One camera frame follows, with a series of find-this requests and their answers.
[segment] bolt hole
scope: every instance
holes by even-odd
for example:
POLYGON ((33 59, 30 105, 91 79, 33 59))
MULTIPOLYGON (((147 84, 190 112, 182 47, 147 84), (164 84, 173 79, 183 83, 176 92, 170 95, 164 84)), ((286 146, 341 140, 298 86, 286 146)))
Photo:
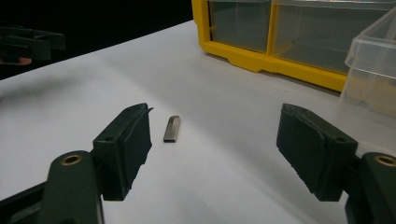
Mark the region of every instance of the bolt hole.
POLYGON ((336 137, 335 140, 337 140, 338 142, 346 142, 347 141, 345 138, 342 138, 342 137, 336 137))
POLYGON ((62 165, 74 165, 82 160, 80 155, 72 155, 64 158, 61 162, 62 165))
POLYGON ((392 157, 389 157, 389 156, 376 156, 375 160, 378 161, 379 163, 383 164, 383 165, 396 167, 396 160, 393 159, 392 157))

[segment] white table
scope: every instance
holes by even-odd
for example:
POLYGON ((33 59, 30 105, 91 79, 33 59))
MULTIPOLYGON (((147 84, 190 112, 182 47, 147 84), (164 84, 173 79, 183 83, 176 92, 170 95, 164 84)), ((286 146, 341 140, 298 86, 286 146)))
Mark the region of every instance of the white table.
POLYGON ((311 195, 276 147, 283 103, 329 119, 336 94, 207 55, 189 21, 0 81, 0 200, 46 180, 123 108, 148 103, 153 147, 106 223, 347 223, 311 195), (182 122, 165 144, 168 118, 182 122))

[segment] transparent plastic bin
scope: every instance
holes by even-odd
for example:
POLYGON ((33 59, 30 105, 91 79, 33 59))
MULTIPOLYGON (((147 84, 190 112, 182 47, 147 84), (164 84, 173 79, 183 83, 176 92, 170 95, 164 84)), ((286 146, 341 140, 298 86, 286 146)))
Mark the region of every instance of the transparent plastic bin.
POLYGON ((265 52, 271 3, 269 0, 209 0, 213 41, 265 52))
POLYGON ((361 32, 334 124, 359 142, 358 152, 396 156, 396 8, 361 32))
POLYGON ((275 57, 346 74, 352 39, 396 6, 395 0, 273 0, 275 57))

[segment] yellow frame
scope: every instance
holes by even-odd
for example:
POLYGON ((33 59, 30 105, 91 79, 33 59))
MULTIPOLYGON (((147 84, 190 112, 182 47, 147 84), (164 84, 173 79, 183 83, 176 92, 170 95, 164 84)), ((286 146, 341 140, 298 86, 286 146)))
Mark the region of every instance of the yellow frame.
POLYGON ((265 53, 259 53, 211 41, 208 2, 207 0, 192 0, 192 14, 198 28, 199 44, 205 52, 226 58, 230 64, 252 72, 263 70, 271 73, 279 73, 331 90, 342 91, 347 80, 346 74, 305 64, 293 63, 272 56, 276 8, 277 5, 272 4, 267 51, 265 53))

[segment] clear plastic container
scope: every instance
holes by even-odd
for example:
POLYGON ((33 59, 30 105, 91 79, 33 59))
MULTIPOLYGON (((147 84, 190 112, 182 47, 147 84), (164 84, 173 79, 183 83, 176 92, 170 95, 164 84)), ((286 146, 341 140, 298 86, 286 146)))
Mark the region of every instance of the clear plastic container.
POLYGON ((271 2, 269 0, 210 0, 213 41, 265 52, 271 2))
POLYGON ((273 54, 346 74, 352 39, 396 6, 396 0, 273 0, 273 54))
POLYGON ((358 152, 396 156, 396 8, 361 32, 334 124, 360 144, 358 152))

